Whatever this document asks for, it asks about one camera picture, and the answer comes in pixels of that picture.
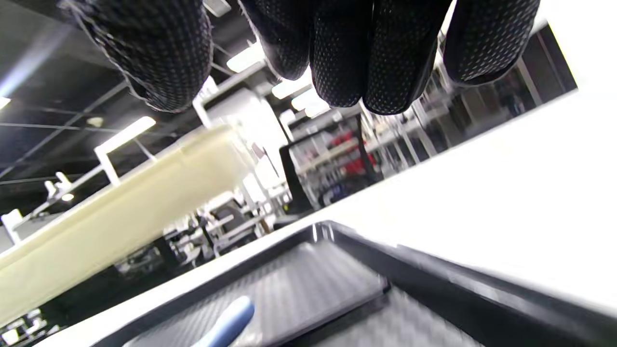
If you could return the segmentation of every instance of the red object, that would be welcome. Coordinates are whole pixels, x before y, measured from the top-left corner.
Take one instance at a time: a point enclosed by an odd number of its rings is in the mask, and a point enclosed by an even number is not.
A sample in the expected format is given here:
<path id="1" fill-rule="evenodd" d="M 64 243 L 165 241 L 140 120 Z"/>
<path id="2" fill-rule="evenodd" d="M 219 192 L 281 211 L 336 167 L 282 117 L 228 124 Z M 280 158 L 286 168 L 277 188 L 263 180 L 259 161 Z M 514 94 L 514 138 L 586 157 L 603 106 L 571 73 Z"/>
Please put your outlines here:
<path id="1" fill-rule="evenodd" d="M 353 133 L 352 132 L 347 132 L 339 137 L 336 137 L 333 141 L 332 144 L 334 146 L 339 146 L 340 144 L 343 144 L 347 141 L 351 141 L 353 137 Z M 353 148 L 350 148 L 347 152 L 351 152 L 354 151 L 358 148 L 358 146 L 354 146 Z M 368 160 L 371 162 L 371 165 L 375 165 L 375 159 L 373 158 L 373 156 L 371 154 L 368 155 Z M 358 158 L 348 164 L 345 165 L 345 170 L 347 172 L 348 175 L 361 175 L 364 174 L 364 171 L 366 170 L 366 168 L 364 167 L 364 163 L 362 162 L 361 158 Z"/>

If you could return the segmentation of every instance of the white table surface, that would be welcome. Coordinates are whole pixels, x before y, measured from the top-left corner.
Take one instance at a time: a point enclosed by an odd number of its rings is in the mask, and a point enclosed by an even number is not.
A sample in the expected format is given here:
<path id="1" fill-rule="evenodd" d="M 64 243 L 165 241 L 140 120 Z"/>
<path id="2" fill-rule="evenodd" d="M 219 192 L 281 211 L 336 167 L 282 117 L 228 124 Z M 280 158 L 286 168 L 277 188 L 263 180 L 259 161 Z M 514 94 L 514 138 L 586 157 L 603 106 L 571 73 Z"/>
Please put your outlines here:
<path id="1" fill-rule="evenodd" d="M 579 85 L 509 122 L 298 223 L 44 340 L 89 346 L 295 230 L 331 219 L 617 315 L 617 115 L 602 48 L 609 2 L 544 0 Z"/>

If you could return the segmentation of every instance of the blue handle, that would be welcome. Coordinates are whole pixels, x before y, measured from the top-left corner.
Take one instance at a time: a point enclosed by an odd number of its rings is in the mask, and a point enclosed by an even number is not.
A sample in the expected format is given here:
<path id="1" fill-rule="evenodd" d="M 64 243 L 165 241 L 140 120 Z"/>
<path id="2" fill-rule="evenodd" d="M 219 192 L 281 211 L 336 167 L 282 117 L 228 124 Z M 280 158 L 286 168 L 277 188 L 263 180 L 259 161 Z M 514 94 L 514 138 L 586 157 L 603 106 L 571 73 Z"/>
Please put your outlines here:
<path id="1" fill-rule="evenodd" d="M 255 306 L 247 296 L 236 299 L 193 347 L 228 347 L 249 324 Z"/>

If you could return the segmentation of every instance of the black tray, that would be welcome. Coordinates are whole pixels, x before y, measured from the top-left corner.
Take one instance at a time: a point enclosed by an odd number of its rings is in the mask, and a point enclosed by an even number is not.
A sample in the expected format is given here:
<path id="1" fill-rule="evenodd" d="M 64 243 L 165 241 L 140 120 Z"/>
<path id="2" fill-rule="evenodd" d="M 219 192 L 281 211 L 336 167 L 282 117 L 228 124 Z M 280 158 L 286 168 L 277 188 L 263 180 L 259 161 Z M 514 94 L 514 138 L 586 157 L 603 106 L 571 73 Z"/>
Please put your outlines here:
<path id="1" fill-rule="evenodd" d="M 275 289 L 278 281 L 288 290 Z M 333 222 L 291 235 L 95 346 L 191 346 L 246 294 L 256 313 L 235 346 L 617 346 L 614 317 Z"/>

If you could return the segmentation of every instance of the black glove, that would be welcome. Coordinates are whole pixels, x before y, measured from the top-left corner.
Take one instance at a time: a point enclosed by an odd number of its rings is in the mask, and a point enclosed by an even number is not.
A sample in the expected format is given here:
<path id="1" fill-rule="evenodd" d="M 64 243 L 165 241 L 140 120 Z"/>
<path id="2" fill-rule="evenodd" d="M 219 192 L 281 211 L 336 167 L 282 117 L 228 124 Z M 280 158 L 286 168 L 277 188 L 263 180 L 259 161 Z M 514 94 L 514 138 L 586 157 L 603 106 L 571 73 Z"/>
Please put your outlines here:
<path id="1" fill-rule="evenodd" d="M 212 63 L 202 0 L 66 0 L 63 6 L 122 71 L 135 96 L 160 111 L 191 105 Z"/>
<path id="2" fill-rule="evenodd" d="M 397 114 L 423 92 L 450 0 L 240 0 L 272 68 L 299 77 L 310 63 L 333 106 L 363 98 Z M 523 52 L 539 0 L 458 0 L 444 64 L 462 85 L 491 82 Z"/>
<path id="3" fill-rule="evenodd" d="M 67 0 L 82 27 L 152 107 L 180 111 L 209 73 L 212 45 L 202 0 Z M 273 70 L 295 79 L 311 65 L 332 106 L 360 98 L 396 114 L 424 90 L 449 0 L 240 0 Z M 458 0 L 444 64 L 478 85 L 523 52 L 539 0 Z"/>

